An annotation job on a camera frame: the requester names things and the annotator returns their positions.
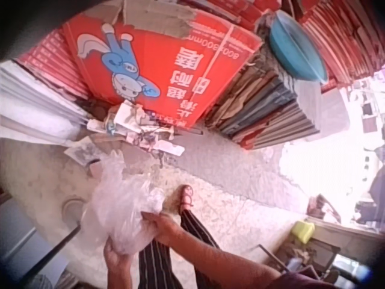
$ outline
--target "sleeve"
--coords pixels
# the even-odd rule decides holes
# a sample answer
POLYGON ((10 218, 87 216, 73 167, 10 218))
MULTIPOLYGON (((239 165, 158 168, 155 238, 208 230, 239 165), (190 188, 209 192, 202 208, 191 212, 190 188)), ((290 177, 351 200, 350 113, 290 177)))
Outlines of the sleeve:
POLYGON ((287 273, 272 281, 266 289, 337 289, 332 284, 314 280, 298 273, 287 273))

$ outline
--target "striped pants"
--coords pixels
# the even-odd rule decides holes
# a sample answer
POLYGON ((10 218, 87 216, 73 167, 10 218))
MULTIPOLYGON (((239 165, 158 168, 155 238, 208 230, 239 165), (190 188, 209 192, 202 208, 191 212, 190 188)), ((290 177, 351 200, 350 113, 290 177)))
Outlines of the striped pants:
MULTIPOLYGON (((219 248, 207 229, 190 210, 181 214, 184 230, 205 242, 219 248)), ((139 253, 140 283, 138 289, 183 289, 171 267, 170 248, 153 240, 139 253)), ((214 281, 195 268, 198 289, 220 288, 214 281)))

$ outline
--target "plastic bag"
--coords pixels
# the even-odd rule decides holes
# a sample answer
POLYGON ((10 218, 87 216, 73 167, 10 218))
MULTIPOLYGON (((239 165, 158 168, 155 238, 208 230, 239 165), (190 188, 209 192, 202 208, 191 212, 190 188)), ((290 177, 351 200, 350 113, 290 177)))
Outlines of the plastic bag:
POLYGON ((118 253, 134 254, 155 237, 155 224, 143 220, 141 211, 159 214, 163 190, 153 188, 149 174, 128 175, 121 151, 101 159, 102 178, 95 188, 82 218, 82 229, 95 245, 110 235, 118 253))

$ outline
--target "blue cartoon character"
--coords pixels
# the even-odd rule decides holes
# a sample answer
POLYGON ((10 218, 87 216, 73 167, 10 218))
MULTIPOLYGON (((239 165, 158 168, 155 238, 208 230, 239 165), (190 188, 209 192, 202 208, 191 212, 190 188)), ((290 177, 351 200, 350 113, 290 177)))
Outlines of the blue cartoon character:
POLYGON ((102 62, 112 72, 112 84, 121 97, 133 100, 143 93, 157 98, 161 94, 160 89, 139 73, 131 46, 132 35, 122 34, 119 43, 112 25, 103 24, 102 31, 108 44, 92 34, 81 34, 78 37, 78 56, 86 58, 93 50, 101 52, 102 62))

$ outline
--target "red sandal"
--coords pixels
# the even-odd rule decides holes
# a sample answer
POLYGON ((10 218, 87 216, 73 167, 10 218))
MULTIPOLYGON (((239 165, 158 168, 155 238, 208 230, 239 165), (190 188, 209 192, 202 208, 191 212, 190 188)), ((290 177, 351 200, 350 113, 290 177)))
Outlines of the red sandal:
POLYGON ((193 188, 190 185, 183 185, 180 188, 181 194, 180 194, 180 207, 179 207, 179 214, 183 211, 182 206, 183 205, 189 205, 193 207, 193 195, 194 191, 193 188), (183 199, 188 197, 190 199, 190 202, 184 202, 183 199))

